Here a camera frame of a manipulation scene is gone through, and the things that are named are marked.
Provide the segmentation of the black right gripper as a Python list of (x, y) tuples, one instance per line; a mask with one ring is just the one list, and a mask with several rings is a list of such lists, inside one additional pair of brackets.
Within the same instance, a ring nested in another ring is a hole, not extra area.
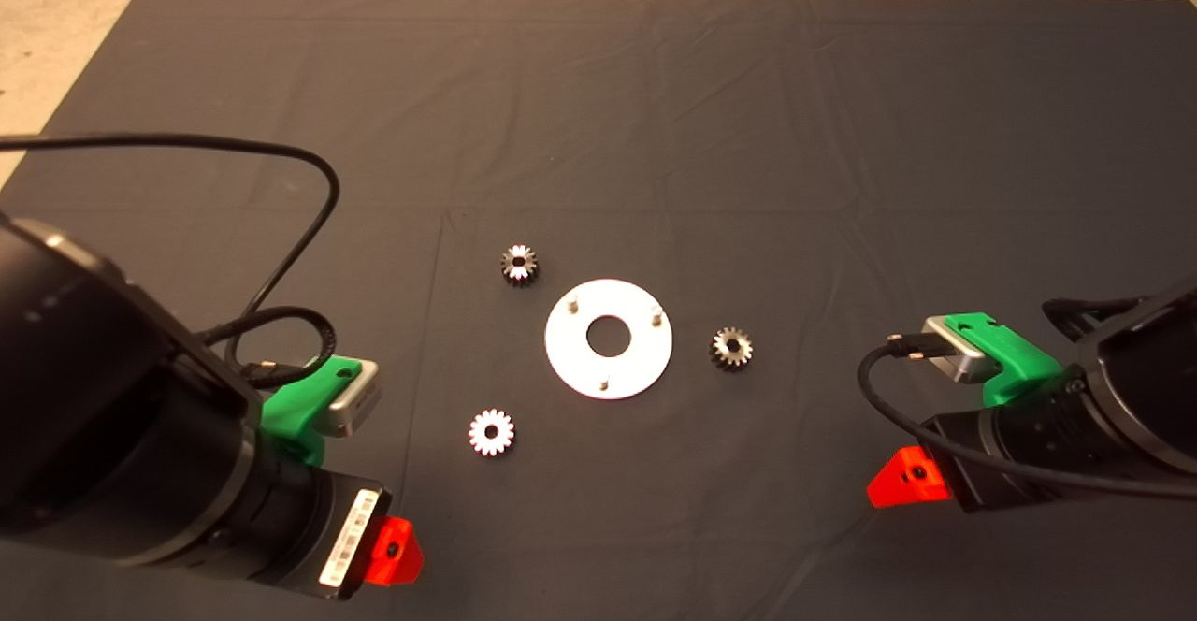
[[(1049, 380), (994, 408), (938, 413), (924, 425), (950, 442), (1023, 465), (1086, 475), (1113, 471), (1113, 436), (1080, 378)], [(954, 494), (965, 512), (1094, 498), (1090, 492), (1035, 485), (962, 462), (941, 449), (932, 448), (928, 455), (922, 446), (895, 451), (865, 493), (873, 509), (947, 501)]]

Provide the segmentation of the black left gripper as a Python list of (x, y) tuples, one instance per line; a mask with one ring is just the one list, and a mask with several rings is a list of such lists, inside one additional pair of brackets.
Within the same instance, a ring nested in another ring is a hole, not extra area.
[(423, 548), (411, 520), (385, 517), (388, 509), (378, 481), (290, 458), (260, 462), (224, 524), (224, 576), (316, 599), (350, 599), (364, 579), (414, 584)]

